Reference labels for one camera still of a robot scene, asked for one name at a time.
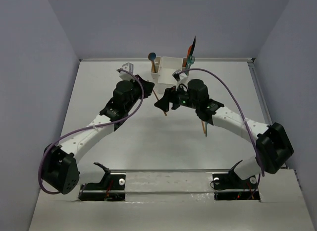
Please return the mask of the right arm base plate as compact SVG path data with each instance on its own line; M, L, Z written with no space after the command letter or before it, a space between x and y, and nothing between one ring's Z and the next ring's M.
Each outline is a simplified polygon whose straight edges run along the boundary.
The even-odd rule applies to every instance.
M214 191L216 201L260 201L258 178L252 176L246 180L231 181L228 173L214 173L210 187Z

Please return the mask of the white utensil caddy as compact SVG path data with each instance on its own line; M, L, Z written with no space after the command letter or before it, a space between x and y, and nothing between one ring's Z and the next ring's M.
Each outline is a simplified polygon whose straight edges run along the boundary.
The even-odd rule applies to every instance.
M173 78L173 72L184 70L183 62L186 58L156 57L154 65L151 66L151 77L155 83L155 91L163 95L166 88L176 86L176 80Z

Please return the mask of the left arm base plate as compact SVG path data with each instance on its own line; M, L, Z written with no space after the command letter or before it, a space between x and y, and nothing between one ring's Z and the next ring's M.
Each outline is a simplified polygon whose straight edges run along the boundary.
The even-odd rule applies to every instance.
M125 201L125 173L105 174L99 183L87 183L80 186L80 201Z

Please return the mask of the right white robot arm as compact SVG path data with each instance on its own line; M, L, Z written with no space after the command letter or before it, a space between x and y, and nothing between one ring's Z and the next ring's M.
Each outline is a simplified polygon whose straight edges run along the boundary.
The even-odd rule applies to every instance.
M240 187L249 178L261 172L277 173L294 153L281 124L275 122L268 125L242 117L224 104L211 99L207 86L200 79L190 80L185 88L167 88L163 97L155 103L155 107L165 113L180 106L194 109L200 120L228 130L255 147L254 156L238 161L228 174L219 180L219 184L224 184L225 189Z

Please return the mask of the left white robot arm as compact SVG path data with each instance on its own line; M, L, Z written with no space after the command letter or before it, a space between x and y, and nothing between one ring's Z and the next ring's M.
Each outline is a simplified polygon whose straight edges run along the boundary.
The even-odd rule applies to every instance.
M104 137L118 130L152 94L153 82L129 74L117 83L111 99L86 127L48 145L40 162L38 181L47 194L68 194L80 180L80 160Z

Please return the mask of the orange plastic knife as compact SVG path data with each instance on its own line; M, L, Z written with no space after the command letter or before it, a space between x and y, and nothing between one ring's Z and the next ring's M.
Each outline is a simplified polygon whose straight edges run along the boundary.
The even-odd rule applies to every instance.
M188 52L187 52L187 57L183 62L183 67L186 67L188 63L190 64L192 62L192 54L193 54L194 48L195 48L194 44L192 44L189 47Z

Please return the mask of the teal plastic fork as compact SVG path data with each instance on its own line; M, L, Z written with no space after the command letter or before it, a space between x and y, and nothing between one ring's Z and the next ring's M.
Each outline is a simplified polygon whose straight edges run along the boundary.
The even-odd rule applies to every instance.
M194 56L188 56L186 66L187 66L187 64L192 65L194 62L195 62L195 57Z

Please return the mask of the black handled steel knife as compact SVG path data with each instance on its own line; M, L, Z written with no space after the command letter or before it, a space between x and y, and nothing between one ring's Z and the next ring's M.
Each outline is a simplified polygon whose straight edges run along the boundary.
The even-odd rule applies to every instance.
M196 36L194 37L192 45L188 49L186 60L187 60L188 56L192 56L193 55L193 52L194 52L194 49L195 49L195 45L196 45Z

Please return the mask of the long orange chopstick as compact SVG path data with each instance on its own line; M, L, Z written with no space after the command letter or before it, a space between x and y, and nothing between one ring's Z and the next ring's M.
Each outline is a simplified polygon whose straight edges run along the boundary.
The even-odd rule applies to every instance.
M201 124L202 124L203 133L205 134L206 133L205 123L203 121L201 121Z

